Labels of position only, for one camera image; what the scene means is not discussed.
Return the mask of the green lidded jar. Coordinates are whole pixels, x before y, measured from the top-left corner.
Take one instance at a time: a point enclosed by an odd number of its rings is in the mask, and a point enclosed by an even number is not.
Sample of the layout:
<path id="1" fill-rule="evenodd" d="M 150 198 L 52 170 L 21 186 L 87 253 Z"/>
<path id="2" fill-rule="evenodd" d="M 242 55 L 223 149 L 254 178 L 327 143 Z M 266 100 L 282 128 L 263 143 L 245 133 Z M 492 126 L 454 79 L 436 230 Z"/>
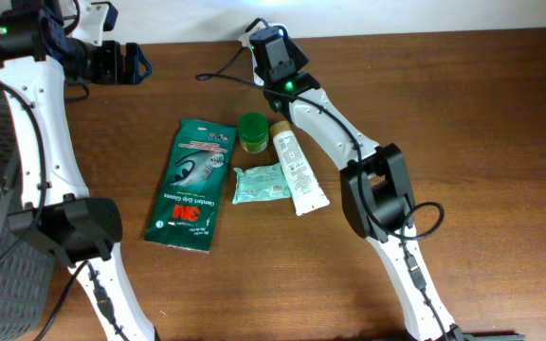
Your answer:
<path id="1" fill-rule="evenodd" d="M 238 136 L 241 147 L 248 153 L 261 153 L 268 145 L 269 125 L 259 112 L 248 112 L 238 121 Z"/>

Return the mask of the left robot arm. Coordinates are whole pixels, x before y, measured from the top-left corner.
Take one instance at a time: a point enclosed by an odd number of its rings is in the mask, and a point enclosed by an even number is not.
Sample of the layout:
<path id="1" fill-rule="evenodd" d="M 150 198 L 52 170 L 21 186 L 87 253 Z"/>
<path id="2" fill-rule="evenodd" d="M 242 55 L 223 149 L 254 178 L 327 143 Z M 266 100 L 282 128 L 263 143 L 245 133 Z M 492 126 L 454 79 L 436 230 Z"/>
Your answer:
<path id="1" fill-rule="evenodd" d="M 65 112 L 68 85 L 137 85 L 151 75 L 137 44 L 104 39 L 117 19 L 108 1 L 15 1 L 0 14 L 0 89 L 22 171 L 22 207 L 8 223 L 71 272 L 108 339 L 155 340 L 123 266 L 118 207 L 90 194 Z"/>

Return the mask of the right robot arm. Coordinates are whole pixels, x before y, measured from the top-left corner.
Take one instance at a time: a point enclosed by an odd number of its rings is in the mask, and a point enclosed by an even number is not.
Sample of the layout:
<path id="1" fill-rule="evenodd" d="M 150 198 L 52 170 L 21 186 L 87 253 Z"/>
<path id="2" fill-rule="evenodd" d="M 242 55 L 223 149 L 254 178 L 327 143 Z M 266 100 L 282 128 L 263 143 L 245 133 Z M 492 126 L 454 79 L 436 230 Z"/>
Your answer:
<path id="1" fill-rule="evenodd" d="M 362 134 L 332 104 L 313 76 L 308 59 L 283 25 L 255 20 L 240 37 L 252 54 L 254 79 L 271 108 L 305 131 L 339 170 L 342 208 L 355 234 L 383 261 L 400 300 L 410 340 L 473 340 L 441 301 L 425 265 L 419 242 L 435 232 L 435 222 L 419 233 L 405 157 Z"/>

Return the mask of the light green wipes pack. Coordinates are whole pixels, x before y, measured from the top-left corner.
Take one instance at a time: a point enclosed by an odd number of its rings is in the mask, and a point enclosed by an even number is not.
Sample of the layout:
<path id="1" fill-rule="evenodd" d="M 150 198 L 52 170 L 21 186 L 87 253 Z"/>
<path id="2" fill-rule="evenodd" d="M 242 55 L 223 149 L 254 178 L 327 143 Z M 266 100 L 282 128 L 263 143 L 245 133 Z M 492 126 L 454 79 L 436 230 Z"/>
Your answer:
<path id="1" fill-rule="evenodd" d="M 232 200 L 234 205 L 269 202 L 291 197 L 280 163 L 259 166 L 248 170 L 233 169 L 236 187 Z"/>

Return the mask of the white cream tube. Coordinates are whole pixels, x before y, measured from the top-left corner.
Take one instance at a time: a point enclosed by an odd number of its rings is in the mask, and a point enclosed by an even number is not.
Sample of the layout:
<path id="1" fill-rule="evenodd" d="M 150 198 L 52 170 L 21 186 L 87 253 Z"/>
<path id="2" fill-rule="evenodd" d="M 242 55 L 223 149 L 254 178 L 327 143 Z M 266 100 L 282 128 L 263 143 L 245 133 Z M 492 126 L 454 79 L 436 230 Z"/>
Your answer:
<path id="1" fill-rule="evenodd" d="M 291 192 L 296 215 L 301 216 L 328 206 L 330 201 L 319 185 L 290 123 L 280 121 L 273 124 L 270 134 Z"/>

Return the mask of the green 3M gloves packet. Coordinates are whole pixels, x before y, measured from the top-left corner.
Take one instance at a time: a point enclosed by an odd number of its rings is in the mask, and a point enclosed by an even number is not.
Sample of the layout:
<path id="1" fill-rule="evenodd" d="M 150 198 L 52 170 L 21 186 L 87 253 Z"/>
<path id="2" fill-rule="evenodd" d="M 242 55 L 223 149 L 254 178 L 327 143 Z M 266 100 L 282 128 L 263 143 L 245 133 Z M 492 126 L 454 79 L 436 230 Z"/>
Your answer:
<path id="1" fill-rule="evenodd" d="M 145 242 L 210 251 L 236 136 L 234 127 L 181 121 Z"/>

